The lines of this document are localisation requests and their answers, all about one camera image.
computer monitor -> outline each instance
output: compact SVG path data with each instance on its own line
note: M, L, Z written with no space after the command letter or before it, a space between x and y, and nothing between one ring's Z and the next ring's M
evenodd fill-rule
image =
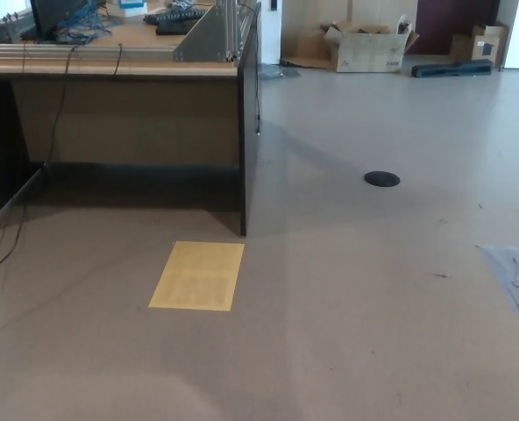
M71 18L89 0L32 0L32 13L38 39L53 38L53 31L60 22Z

desk top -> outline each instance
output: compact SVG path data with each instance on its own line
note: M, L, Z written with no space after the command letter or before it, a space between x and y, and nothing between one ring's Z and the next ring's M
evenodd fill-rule
M149 11L157 8L159 2L151 2ZM176 47L184 35L156 35L156 27L143 22L142 16L128 18L123 25L110 28L110 36L95 39L91 46L131 47ZM25 60L0 59L0 75L59 75L65 73L66 60ZM116 60L80 60L73 58L68 69L71 75L113 75ZM235 77L238 71L233 63L224 62L176 62L176 61L122 61L117 75L138 76L222 76Z

black cable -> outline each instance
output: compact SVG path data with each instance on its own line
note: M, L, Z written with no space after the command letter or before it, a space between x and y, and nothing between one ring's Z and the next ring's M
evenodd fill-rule
M57 125L59 124L60 115L63 112L63 107L65 106L65 99L67 98L67 87L68 87L68 68L70 67L70 61L73 56L73 53L75 50L79 47L73 46L70 51L68 52L67 57L67 66L65 67L65 79L63 81L63 88L60 92L60 101L59 101L59 107L57 108L57 115L55 117L55 121L53 122L53 129L51 130L51 146L49 147L49 154L47 155L45 167L51 162L51 159L53 158L53 150L55 149L55 140L57 139Z
M116 71L113 72L113 77L117 76L117 71L119 70L119 64L121 64L122 55L123 55L123 44L119 44L119 56L117 57Z
M49 148L49 154L47 156L46 163L45 163L45 166L44 166L44 174L46 174L45 170L46 170L48 164L51 162L51 159L53 157L53 150L54 150L54 146L55 146L55 142L56 142L57 126L58 126L59 121L60 121L60 115L63 112L63 107L65 105L65 100L67 99L68 69L70 67L70 61L71 61L71 58L73 56L73 52L78 47L79 46L73 46L73 48L71 48L70 52L68 53L67 66L65 67L65 79L63 81L63 89L62 89L62 92L61 92L59 108L57 110L57 116L56 116L55 121L53 123L51 146ZM23 59L23 64L22 64L23 70L25 70L25 52L26 52L26 49L25 49L25 45L24 45L24 59ZM25 94L22 97L21 104L19 106L19 114L20 115L21 115L21 110L22 110L22 108L24 106L24 102L25 102ZM20 174L21 174L21 171L22 171L22 159L24 159L24 155L25 155L25 151L24 151L24 148L22 148L22 151L20 152L20 156L18 158L18 170L17 170L17 173L16 173L16 179L17 179L16 190L18 190L19 184L20 184L19 181L20 181L20 178L21 178ZM16 194L11 199L11 206L14 204L14 202L16 200ZM20 234L22 233L22 228L24 227L24 223L25 223L25 221L27 219L27 210L28 210L28 204L25 203L24 204L24 209L22 210L22 217L20 219L20 224L18 226L18 231L16 232L16 238L14 239L14 244L12 245L11 250L0 260L0 267L3 265L3 263L5 263L12 256L12 254L14 253L14 250L16 250L16 247L18 246L18 241L20 240ZM3 233L2 233L1 238L0 238L0 247L3 244L4 234L6 232L6 228L8 226L9 221L10 221L10 213L9 213L9 216L6 218L6 222L4 224Z
M26 44L27 44L27 41L24 43L24 55L22 58L22 73L23 74L25 73L25 56L26 56L25 46L26 46ZM24 103L25 103L25 93L22 95L22 99L20 100L20 103L18 106L18 115L22 114L22 110L24 109ZM22 164L23 164L24 156L25 156L25 150L24 150L24 148L21 148L20 155L18 157L18 168L16 169L16 185L14 188L15 193L11 199L11 205L10 205L10 208L8 209L8 215L6 216L6 219L4 220L3 232L1 233L1 236L0 236L0 249L4 242L4 236L6 234L6 229L8 228L8 225L11 220L11 213L12 213L11 209L16 200L16 194L18 193L18 190L20 188L20 180L21 180ZM12 245L11 250L0 260L0 266L11 257L12 253L14 253L14 250L16 249L16 247L18 245L18 241L20 240L20 233L22 232L22 227L24 226L24 222L25 222L26 212L27 212L27 206L24 205L24 209L22 211L22 217L20 218L20 223L18 225L18 231L16 232L16 238L14 239L14 244Z
M259 13L252 7L247 4L238 3L240 6L246 7L253 13L254 24L256 27L256 105L258 107L258 127L256 129L256 133L260 134L261 132L261 105L260 105L260 32L258 28L258 19Z

blue cable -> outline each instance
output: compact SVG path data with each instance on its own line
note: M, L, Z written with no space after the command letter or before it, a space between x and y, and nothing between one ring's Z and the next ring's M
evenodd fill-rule
M98 3L97 0L89 0L70 19L58 24L58 40L86 45L94 39L111 35L109 28L121 25L121 21L108 14L104 23L102 15L98 12Z

dark door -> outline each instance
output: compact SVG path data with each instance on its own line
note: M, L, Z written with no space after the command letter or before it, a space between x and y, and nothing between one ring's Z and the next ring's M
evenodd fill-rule
M470 34L474 24L495 21L499 0L419 0L412 54L448 54L452 35Z

